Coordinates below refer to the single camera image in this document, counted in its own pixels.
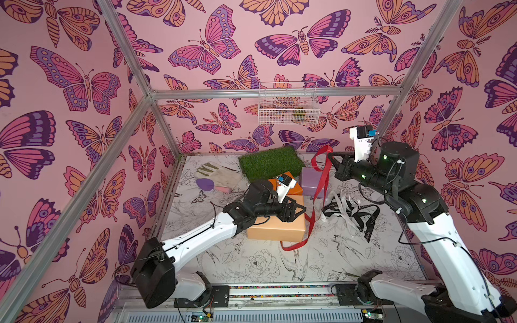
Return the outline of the black lettered ribbon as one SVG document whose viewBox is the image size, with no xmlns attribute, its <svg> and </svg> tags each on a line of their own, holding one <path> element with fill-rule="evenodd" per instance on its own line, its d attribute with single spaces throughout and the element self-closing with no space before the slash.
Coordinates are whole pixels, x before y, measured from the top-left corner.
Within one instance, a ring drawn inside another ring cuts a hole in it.
<svg viewBox="0 0 517 323">
<path fill-rule="evenodd" d="M 370 243 L 372 239 L 372 235 L 374 232 L 374 227 L 377 221 L 378 216 L 380 215 L 380 207 L 377 204 L 369 204 L 372 205 L 371 207 L 364 210 L 364 212 L 369 213 L 369 215 L 363 216 L 363 221 L 366 224 L 366 228 L 363 232 L 360 232 L 359 234 L 364 235 L 364 239 L 367 243 Z"/>
</svg>

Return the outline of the large tan gift box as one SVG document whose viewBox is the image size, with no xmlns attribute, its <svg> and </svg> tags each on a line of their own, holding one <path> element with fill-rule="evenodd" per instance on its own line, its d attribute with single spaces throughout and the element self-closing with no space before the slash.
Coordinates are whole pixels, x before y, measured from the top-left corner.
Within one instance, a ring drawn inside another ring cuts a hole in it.
<svg viewBox="0 0 517 323">
<path fill-rule="evenodd" d="M 269 240 L 282 242 L 301 242 L 306 233 L 305 212 L 293 222 L 281 222 L 276 216 L 270 216 L 267 223 L 266 217 L 258 217 L 254 226 L 246 230 L 250 240 Z"/>
</svg>

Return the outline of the red ribbon bow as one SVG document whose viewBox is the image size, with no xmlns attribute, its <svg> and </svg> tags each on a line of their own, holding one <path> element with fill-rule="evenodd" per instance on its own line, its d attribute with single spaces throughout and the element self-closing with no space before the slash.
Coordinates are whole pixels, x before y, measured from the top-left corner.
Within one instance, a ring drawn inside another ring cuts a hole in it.
<svg viewBox="0 0 517 323">
<path fill-rule="evenodd" d="M 304 238 L 303 241 L 292 244 L 291 246 L 285 246 L 283 242 L 280 242 L 280 247 L 283 251 L 291 252 L 291 251 L 295 251 L 295 250 L 298 250 L 298 249 L 304 247 L 308 243 L 308 241 L 313 233 L 313 230 L 314 230 L 315 224 L 316 224 L 315 203 L 317 202 L 317 200 L 319 200 L 319 195 L 321 192 L 323 192 L 323 197 L 321 198 L 323 200 L 323 202 L 325 202 L 325 199 L 327 198 L 327 190 L 329 187 L 329 175 L 330 175 L 331 168 L 333 166 L 332 162 L 329 159 L 330 153 L 333 153 L 333 148 L 330 145 L 325 145 L 323 148 L 320 148 L 315 153 L 315 155 L 313 156 L 313 158 L 311 160 L 312 168 L 315 171 L 320 172 L 320 180 L 318 182 L 318 186 L 316 187 L 316 191 L 315 191 L 315 194 L 314 194 L 313 200 L 312 200 L 312 202 L 313 202 L 312 203 L 312 214 L 311 214 L 311 216 L 307 215 L 307 213 L 304 214 L 304 219 L 308 223 L 307 237 Z M 316 159 L 319 156 L 325 156 L 323 168 L 320 168 L 318 166 Z"/>
</svg>

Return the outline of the white satin ribbon bow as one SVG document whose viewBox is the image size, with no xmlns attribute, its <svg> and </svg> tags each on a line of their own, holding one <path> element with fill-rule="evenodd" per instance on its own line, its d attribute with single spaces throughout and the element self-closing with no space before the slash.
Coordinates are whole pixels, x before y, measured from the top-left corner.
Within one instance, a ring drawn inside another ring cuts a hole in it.
<svg viewBox="0 0 517 323">
<path fill-rule="evenodd" d="M 325 200 L 322 213 L 325 217 L 336 215 L 343 218 L 345 228 L 352 236 L 356 236 L 365 230 L 366 224 L 362 218 L 364 215 L 369 215 L 364 210 L 371 206 L 362 204 L 361 200 L 354 199 L 350 195 L 342 195 L 332 190 Z"/>
</svg>

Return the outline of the lilac gift box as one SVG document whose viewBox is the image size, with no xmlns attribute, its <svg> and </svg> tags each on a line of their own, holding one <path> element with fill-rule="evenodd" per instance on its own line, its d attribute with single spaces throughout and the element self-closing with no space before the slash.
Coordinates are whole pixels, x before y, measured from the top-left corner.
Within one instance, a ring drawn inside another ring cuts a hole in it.
<svg viewBox="0 0 517 323">
<path fill-rule="evenodd" d="M 303 168 L 300 174 L 300 186 L 304 196 L 324 199 L 327 197 L 325 190 L 328 187 L 328 172 L 319 172 L 314 168 Z"/>
</svg>

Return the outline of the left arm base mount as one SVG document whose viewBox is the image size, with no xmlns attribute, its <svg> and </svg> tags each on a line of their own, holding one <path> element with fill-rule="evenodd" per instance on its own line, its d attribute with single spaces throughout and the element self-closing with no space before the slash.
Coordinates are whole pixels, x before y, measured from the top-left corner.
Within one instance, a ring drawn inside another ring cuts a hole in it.
<svg viewBox="0 0 517 323">
<path fill-rule="evenodd" d="M 230 286 L 216 285 L 209 287 L 196 300 L 187 298 L 175 299 L 174 307 L 180 309 L 227 308 L 230 300 Z"/>
</svg>

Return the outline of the orange gift box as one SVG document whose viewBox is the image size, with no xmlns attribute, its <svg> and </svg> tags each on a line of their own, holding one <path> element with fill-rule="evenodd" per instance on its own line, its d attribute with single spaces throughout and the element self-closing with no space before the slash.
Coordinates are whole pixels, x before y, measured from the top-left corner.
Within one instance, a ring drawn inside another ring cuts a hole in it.
<svg viewBox="0 0 517 323">
<path fill-rule="evenodd" d="M 288 191 L 288 195 L 303 195 L 303 189 L 302 187 L 298 184 L 298 182 L 295 180 L 295 176 L 287 171 L 287 172 L 284 172 L 282 173 L 281 175 L 275 177 L 275 178 L 271 178 L 269 179 L 269 182 L 273 185 L 273 190 L 274 191 L 277 191 L 278 187 L 279 187 L 279 178 L 280 177 L 289 177 L 291 178 L 290 182 L 288 183 L 288 188 L 289 188 L 289 191 Z"/>
</svg>

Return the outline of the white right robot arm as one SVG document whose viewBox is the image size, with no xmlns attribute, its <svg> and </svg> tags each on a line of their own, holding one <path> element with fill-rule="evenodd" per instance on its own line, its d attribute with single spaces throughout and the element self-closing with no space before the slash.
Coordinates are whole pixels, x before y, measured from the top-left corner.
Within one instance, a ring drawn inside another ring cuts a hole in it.
<svg viewBox="0 0 517 323">
<path fill-rule="evenodd" d="M 371 270 L 357 280 L 359 301 L 391 301 L 431 322 L 496 322 L 516 313 L 516 301 L 502 295 L 477 266 L 440 193 L 415 180 L 419 152 L 389 141 L 382 145 L 376 164 L 351 153 L 329 153 L 328 159 L 336 179 L 356 180 L 382 194 L 382 202 L 424 246 L 442 280 L 439 285 L 422 285 Z"/>
</svg>

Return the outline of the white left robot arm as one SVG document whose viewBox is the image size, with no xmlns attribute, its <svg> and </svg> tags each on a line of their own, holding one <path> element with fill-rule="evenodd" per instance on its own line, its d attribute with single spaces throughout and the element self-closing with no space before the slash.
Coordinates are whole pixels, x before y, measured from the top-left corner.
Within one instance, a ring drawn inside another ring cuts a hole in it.
<svg viewBox="0 0 517 323">
<path fill-rule="evenodd" d="M 249 185 L 244 196 L 223 207 L 214 218 L 199 227 L 160 242 L 147 240 L 131 269 L 131 278 L 145 307 L 162 305 L 170 298 L 191 302 L 195 307 L 210 303 L 213 286 L 201 272 L 187 273 L 184 265 L 212 246 L 233 238 L 254 226 L 259 217 L 275 217 L 291 223 L 306 208 L 288 196 L 296 180 L 287 174 L 277 184 L 257 180 Z"/>
</svg>

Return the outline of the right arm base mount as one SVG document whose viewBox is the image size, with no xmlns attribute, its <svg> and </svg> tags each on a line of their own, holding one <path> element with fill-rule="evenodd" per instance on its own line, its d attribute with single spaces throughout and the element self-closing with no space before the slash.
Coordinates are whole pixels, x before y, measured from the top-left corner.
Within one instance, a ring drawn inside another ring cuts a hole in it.
<svg viewBox="0 0 517 323">
<path fill-rule="evenodd" d="M 338 283 L 334 285 L 334 294 L 341 306 L 376 306 L 380 301 L 371 286 L 373 278 L 382 271 L 371 270 L 358 277 L 355 283 Z"/>
</svg>

